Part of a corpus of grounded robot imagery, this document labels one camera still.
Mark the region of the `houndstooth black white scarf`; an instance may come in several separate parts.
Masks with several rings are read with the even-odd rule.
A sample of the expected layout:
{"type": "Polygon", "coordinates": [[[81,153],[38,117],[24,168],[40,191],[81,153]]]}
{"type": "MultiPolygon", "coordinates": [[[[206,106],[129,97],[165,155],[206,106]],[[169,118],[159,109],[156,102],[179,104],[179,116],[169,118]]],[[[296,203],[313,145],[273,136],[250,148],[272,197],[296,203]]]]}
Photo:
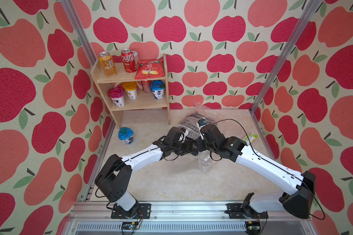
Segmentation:
{"type": "Polygon", "coordinates": [[[184,128],[185,130],[187,130],[189,133],[191,133],[192,135],[194,134],[198,134],[200,135],[200,131],[199,128],[197,126],[197,122],[200,119],[205,118],[203,115],[195,112],[192,114],[189,114],[187,116],[185,116],[178,124],[179,128],[184,128]]]}

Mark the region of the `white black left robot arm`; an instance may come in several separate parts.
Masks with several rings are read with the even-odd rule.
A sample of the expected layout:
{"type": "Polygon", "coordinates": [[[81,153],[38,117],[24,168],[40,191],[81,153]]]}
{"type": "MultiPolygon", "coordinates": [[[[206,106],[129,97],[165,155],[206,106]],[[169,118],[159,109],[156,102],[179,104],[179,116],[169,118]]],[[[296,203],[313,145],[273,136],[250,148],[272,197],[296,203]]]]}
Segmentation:
{"type": "Polygon", "coordinates": [[[196,140],[188,137],[188,131],[172,127],[166,136],[155,140],[143,150],[123,157],[111,155],[94,183],[109,203],[115,203],[133,216],[138,211],[138,200],[128,191],[131,177],[150,164],[166,160],[171,154],[178,157],[196,151],[196,140]]]}

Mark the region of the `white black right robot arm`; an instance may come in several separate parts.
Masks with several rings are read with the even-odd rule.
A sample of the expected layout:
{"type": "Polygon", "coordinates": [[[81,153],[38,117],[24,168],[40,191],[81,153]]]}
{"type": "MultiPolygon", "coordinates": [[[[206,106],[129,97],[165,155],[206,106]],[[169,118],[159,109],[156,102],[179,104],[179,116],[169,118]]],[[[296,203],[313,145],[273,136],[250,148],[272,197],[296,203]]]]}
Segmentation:
{"type": "Polygon", "coordinates": [[[251,143],[238,137],[226,138],[216,124],[209,124],[203,118],[197,121],[197,127],[201,135],[197,139],[200,152],[207,150],[222,159],[244,165],[282,189],[283,192],[278,198],[275,195],[249,194],[249,206],[252,210],[262,213],[283,208],[299,219],[308,219],[312,216],[310,210],[316,199],[315,174],[310,171],[301,173],[277,163],[255,151],[251,143]]]}

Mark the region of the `clear plastic vacuum bag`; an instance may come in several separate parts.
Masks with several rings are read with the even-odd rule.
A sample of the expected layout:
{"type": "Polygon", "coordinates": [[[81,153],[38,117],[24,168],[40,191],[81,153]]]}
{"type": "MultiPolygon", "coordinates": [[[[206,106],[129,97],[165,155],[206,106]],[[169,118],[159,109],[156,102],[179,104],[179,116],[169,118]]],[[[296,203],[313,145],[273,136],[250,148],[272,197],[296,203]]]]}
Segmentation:
{"type": "Polygon", "coordinates": [[[177,128],[184,132],[182,144],[167,144],[171,150],[175,150],[177,156],[190,154],[199,163],[199,170],[208,173],[212,170],[212,165],[216,161],[212,154],[217,154],[220,161],[229,159],[236,162],[242,155],[242,149],[249,142],[237,137],[226,138],[217,127],[219,122],[225,121],[214,110],[206,105],[197,104],[193,113],[185,116],[178,124],[177,128]]]}

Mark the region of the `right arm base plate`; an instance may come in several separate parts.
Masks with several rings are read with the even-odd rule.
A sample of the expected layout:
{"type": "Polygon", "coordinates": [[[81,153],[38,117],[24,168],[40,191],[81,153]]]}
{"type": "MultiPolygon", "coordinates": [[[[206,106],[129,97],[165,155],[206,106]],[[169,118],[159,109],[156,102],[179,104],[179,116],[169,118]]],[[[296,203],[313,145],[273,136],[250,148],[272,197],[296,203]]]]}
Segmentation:
{"type": "Polygon", "coordinates": [[[267,212],[256,212],[249,205],[244,205],[242,203],[228,203],[226,204],[227,209],[224,213],[228,214],[230,219],[252,219],[252,220],[260,220],[260,219],[268,219],[267,212]]]}

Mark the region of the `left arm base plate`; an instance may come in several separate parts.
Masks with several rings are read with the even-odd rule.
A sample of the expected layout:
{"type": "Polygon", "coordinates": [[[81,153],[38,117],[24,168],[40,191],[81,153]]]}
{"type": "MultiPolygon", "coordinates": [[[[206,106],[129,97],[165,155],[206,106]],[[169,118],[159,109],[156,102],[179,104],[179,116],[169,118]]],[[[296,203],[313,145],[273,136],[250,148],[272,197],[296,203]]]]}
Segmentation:
{"type": "Polygon", "coordinates": [[[111,209],[112,219],[149,219],[152,210],[150,203],[135,203],[129,210],[124,210],[121,206],[114,204],[111,209]]]}

